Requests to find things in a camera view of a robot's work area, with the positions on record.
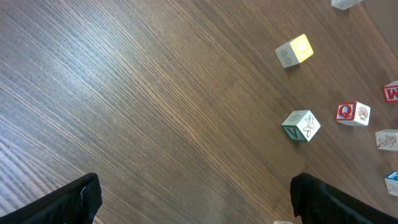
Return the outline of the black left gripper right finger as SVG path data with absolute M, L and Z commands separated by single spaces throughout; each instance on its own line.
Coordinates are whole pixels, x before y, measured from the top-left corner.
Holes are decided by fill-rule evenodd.
M 290 181 L 295 217 L 306 224 L 397 224 L 394 218 L 302 172 Z

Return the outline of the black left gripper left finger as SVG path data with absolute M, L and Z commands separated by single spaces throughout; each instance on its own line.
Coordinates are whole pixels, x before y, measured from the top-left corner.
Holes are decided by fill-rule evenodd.
M 97 174 L 88 173 L 1 217 L 1 224 L 92 224 L 103 203 L 101 194 Z

